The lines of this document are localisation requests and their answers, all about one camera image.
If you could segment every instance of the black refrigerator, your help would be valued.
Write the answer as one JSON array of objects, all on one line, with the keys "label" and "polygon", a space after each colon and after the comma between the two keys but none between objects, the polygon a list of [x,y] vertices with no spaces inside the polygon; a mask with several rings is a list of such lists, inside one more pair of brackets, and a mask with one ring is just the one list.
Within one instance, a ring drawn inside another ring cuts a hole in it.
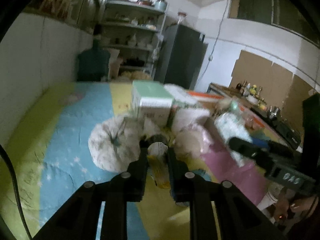
[{"label": "black refrigerator", "polygon": [[204,35],[184,25],[172,25],[164,32],[154,80],[193,90],[206,46]]}]

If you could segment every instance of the cardboard box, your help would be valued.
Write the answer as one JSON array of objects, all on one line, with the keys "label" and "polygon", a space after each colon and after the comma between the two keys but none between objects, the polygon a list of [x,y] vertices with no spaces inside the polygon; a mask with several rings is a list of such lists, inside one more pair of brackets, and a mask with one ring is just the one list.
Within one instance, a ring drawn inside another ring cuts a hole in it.
[{"label": "cardboard box", "polygon": [[166,126],[173,99],[158,82],[132,83],[132,109],[139,119],[148,117],[158,126]]}]

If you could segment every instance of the black cable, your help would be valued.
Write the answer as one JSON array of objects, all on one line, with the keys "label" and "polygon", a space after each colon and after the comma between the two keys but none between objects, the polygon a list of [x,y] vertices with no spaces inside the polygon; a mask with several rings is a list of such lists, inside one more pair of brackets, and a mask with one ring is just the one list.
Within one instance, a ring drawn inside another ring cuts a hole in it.
[{"label": "black cable", "polygon": [[11,175],[12,178],[12,184],[13,184],[13,190],[14,190],[14,195],[16,197],[16,202],[17,202],[17,206],[18,206],[18,210],[19,210],[19,214],[24,226],[24,229],[27,232],[27,235],[29,237],[30,240],[32,240],[32,236],[30,234],[30,231],[28,229],[28,225],[27,222],[24,218],[23,215],[23,210],[22,210],[22,206],[21,206],[21,201],[20,201],[20,196],[19,196],[19,189],[18,189],[18,182],[17,182],[17,177],[16,177],[16,173],[14,171],[12,162],[9,159],[9,156],[7,155],[7,153],[5,152],[5,150],[2,148],[2,146],[0,145],[0,156],[2,157],[2,159],[4,160],[5,164],[8,167],[9,173]]},{"label": "black cable", "polygon": [[[213,55],[213,52],[214,52],[214,49],[215,49],[215,47],[216,47],[218,38],[219,38],[219,36],[220,36],[221,26],[222,26],[222,22],[223,22],[223,19],[224,19],[224,15],[226,14],[227,8],[228,8],[228,0],[227,0],[226,8],[224,9],[224,12],[223,12],[223,15],[222,15],[221,22],[220,22],[220,24],[219,24],[218,35],[217,35],[216,41],[214,42],[214,45],[213,45],[213,48],[212,48],[212,52],[211,52],[209,58]],[[198,78],[198,80],[197,80],[197,82],[196,82],[196,85],[197,85],[197,83],[203,78],[203,76],[204,76],[205,72],[207,71],[207,69],[208,69],[209,64],[210,64],[211,61],[212,61],[212,60],[209,60],[209,61],[208,61],[208,64],[207,64],[207,66],[205,67],[205,70],[203,71],[203,73],[202,73],[202,75],[200,76],[200,78]]]},{"label": "black cable", "polygon": [[317,199],[318,199],[318,196],[315,197],[315,199],[313,200],[312,205],[309,208],[308,212],[306,213],[306,215],[301,220],[305,220],[308,217],[308,215],[310,214],[311,210],[313,209],[313,206],[315,205]]},{"label": "black cable", "polygon": [[[43,22],[42,22],[42,29],[41,29],[41,39],[40,39],[40,53],[42,54],[42,40],[43,40],[43,32],[44,32],[44,22],[45,22],[45,17],[43,17]],[[41,92],[44,93],[43,89],[43,83],[42,83],[42,64],[40,60],[40,83],[41,83]]]}]

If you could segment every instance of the white tile wall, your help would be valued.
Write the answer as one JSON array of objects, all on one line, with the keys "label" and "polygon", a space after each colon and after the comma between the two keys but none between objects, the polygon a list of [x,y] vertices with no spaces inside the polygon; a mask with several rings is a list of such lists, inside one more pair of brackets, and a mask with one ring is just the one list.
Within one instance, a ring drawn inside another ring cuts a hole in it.
[{"label": "white tile wall", "polygon": [[91,35],[64,23],[17,17],[0,43],[1,145],[48,86],[74,80],[76,55],[91,44]]}]

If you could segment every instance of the yellow bottle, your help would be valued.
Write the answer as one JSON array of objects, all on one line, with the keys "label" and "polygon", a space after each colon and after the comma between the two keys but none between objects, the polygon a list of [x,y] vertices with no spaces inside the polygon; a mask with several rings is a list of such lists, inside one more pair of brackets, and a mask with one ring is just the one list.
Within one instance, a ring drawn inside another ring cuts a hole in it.
[{"label": "yellow bottle", "polygon": [[255,96],[257,93],[257,85],[253,85],[250,89],[249,89],[250,95]]}]

